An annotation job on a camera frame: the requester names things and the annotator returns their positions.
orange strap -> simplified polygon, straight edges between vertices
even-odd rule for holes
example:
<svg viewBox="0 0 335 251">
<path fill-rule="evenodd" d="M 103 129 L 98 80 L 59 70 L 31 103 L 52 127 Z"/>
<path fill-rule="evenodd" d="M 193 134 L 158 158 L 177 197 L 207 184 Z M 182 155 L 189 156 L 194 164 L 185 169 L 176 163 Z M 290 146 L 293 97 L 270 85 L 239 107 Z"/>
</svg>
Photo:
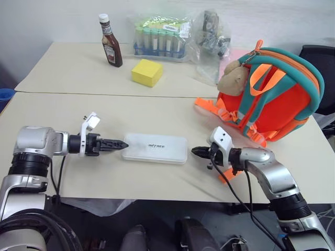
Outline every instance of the orange strap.
<svg viewBox="0 0 335 251">
<path fill-rule="evenodd" d="M 278 133 L 278 131 L 269 131 L 264 133 L 259 133 L 257 131 L 256 125 L 252 125 L 249 127 L 249 130 L 247 131 L 248 137 L 255 143 L 261 145 L 262 147 L 266 147 L 267 143 L 266 141 L 275 137 L 275 135 Z"/>
<path fill-rule="evenodd" d="M 236 176 L 238 176 L 241 173 L 242 173 L 242 171 L 237 172 L 237 174 L 234 175 L 232 173 L 232 168 L 230 168 L 230 169 L 228 169 L 227 171 L 224 172 L 224 175 L 228 179 L 228 181 L 230 181 L 231 179 L 234 179 Z M 221 180 L 222 183 L 224 183 L 224 184 L 226 183 L 225 179 L 223 179 L 223 177 L 221 175 L 219 175 L 219 180 Z"/>
<path fill-rule="evenodd" d="M 256 70 L 250 76 L 250 94 L 252 96 L 258 96 L 271 88 L 273 88 L 284 76 L 285 72 L 280 69 L 277 69 L 275 73 L 272 75 L 266 86 L 263 90 L 254 89 L 255 84 L 261 79 L 261 77 L 271 68 L 271 64 L 261 64 L 256 68 Z"/>
<path fill-rule="evenodd" d="M 304 120 L 295 120 L 293 119 L 290 123 L 288 123 L 286 126 L 281 128 L 276 135 L 270 138 L 270 141 L 276 141 L 284 137 L 285 135 L 289 134 L 294 130 L 297 126 L 305 124 L 307 122 L 308 118 Z"/>
<path fill-rule="evenodd" d="M 221 98 L 218 99 L 216 105 L 214 105 L 214 102 L 212 100 L 204 100 L 202 98 L 197 98 L 194 104 L 214 113 L 215 115 L 219 116 L 224 122 L 236 122 L 238 120 L 237 111 L 227 111 L 226 105 Z"/>
</svg>

stuffed toy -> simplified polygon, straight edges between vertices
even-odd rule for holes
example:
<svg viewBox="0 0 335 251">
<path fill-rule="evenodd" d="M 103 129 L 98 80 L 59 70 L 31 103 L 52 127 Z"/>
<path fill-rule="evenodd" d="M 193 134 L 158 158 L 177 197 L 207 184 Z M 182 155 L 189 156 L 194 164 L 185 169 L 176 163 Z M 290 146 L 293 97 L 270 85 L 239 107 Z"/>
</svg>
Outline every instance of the stuffed toy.
<svg viewBox="0 0 335 251">
<path fill-rule="evenodd" d="M 240 96 L 249 76 L 249 69 L 241 66 L 238 60 L 229 63 L 218 83 L 218 90 L 230 96 Z"/>
</svg>

backpack zipper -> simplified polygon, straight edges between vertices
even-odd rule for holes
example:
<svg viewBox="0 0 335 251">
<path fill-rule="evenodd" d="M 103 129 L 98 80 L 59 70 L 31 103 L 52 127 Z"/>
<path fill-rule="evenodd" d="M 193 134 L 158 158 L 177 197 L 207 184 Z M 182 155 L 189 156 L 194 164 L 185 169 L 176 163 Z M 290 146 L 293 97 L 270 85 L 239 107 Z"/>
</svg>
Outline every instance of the backpack zipper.
<svg viewBox="0 0 335 251">
<path fill-rule="evenodd" d="M 252 58 L 256 55 L 260 54 L 260 48 L 263 45 L 263 40 L 258 40 L 255 49 L 250 52 L 250 57 L 248 57 L 242 64 L 241 66 L 244 66 L 245 64 L 247 64 L 250 60 L 252 60 Z"/>
<path fill-rule="evenodd" d="M 274 51 L 260 50 L 259 55 L 271 56 L 273 58 L 280 59 L 281 61 L 283 61 L 283 62 L 289 64 L 290 66 L 294 67 L 295 69 L 301 71 L 306 77 L 309 78 L 309 80 L 311 80 L 313 82 L 316 89 L 320 93 L 318 80 L 316 79 L 314 74 L 312 72 L 310 72 L 310 70 L 307 69 L 304 65 L 298 63 L 297 61 L 291 59 L 288 56 L 282 55 L 282 54 L 280 54 L 278 52 L 274 52 Z"/>
</svg>

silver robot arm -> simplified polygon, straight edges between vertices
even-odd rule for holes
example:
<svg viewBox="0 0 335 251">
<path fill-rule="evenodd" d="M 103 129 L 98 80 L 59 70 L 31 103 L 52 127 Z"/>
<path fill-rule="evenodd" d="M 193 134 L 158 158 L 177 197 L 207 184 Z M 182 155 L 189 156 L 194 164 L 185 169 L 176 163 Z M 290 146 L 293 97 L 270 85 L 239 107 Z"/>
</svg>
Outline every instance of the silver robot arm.
<svg viewBox="0 0 335 251">
<path fill-rule="evenodd" d="M 249 147 L 233 148 L 231 137 L 221 127 L 213 131 L 208 141 L 210 148 L 195 147 L 192 152 L 209 158 L 208 154 L 214 148 L 215 152 L 220 153 L 215 158 L 218 165 L 227 169 L 227 164 L 231 164 L 233 172 L 247 170 L 257 178 L 270 201 L 271 209 L 278 217 L 281 229 L 287 233 L 283 242 L 288 251 L 335 250 L 318 217 L 302 197 L 293 176 L 275 159 L 272 151 Z"/>
<path fill-rule="evenodd" d="M 69 245 L 73 247 L 71 250 L 82 250 L 69 226 L 47 210 L 51 203 L 46 203 L 50 197 L 44 192 L 48 185 L 47 174 L 52 157 L 68 153 L 98 156 L 100 151 L 111 152 L 128 146 L 120 140 L 101 139 L 100 134 L 86 135 L 86 130 L 95 128 L 100 118 L 92 112 L 84 119 L 78 135 L 54 131 L 50 127 L 23 127 L 19 131 L 12 166 L 0 189 L 0 251 L 46 250 L 44 238 L 34 228 L 23 225 L 17 229 L 22 220 L 53 224 L 54 234 L 60 238 L 62 250 L 66 250 Z M 13 223 L 16 225 L 14 230 L 10 228 Z M 65 236 L 71 236 L 70 239 L 67 237 L 69 241 L 62 237 L 62 232 Z"/>
</svg>

yellow sponge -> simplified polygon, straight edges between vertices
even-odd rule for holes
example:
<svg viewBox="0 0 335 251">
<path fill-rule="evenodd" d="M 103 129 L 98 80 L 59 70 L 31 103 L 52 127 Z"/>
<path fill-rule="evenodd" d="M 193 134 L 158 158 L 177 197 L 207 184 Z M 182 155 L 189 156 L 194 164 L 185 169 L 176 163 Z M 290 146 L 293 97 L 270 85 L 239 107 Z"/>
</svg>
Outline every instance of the yellow sponge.
<svg viewBox="0 0 335 251">
<path fill-rule="evenodd" d="M 142 59 L 132 70 L 133 81 L 142 85 L 153 87 L 163 75 L 163 65 Z"/>
</svg>

